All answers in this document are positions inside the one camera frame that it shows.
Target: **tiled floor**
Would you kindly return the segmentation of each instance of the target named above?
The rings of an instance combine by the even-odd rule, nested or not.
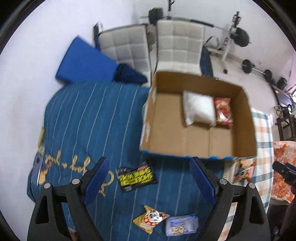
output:
[[[154,71],[156,49],[154,48],[150,54],[152,71]],[[241,64],[233,59],[226,60],[226,67],[228,68],[227,74],[223,73],[219,58],[211,56],[211,62],[215,77],[242,86],[249,96],[251,107],[264,112],[270,117],[274,141],[279,141],[278,128],[275,126],[276,119],[278,118],[274,110],[276,99],[265,79],[256,73],[245,74],[241,69]]]

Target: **purple package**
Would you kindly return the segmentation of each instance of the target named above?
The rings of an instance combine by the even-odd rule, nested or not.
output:
[[[196,233],[198,228],[198,217],[196,214],[168,217],[166,219],[166,236],[180,236]]]

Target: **cardboard box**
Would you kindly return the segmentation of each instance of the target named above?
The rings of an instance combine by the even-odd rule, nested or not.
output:
[[[186,126],[183,91],[231,98],[234,125]],[[212,77],[157,72],[148,95],[140,150],[168,156],[256,157],[255,128],[243,88]]]

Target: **white package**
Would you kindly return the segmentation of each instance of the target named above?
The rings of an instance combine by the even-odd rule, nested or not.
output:
[[[189,91],[183,92],[183,108],[186,125],[194,122],[216,125],[214,98]]]

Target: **black and yellow package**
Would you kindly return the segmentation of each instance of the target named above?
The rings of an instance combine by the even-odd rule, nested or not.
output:
[[[150,159],[142,162],[136,169],[119,167],[115,171],[123,193],[158,183]]]

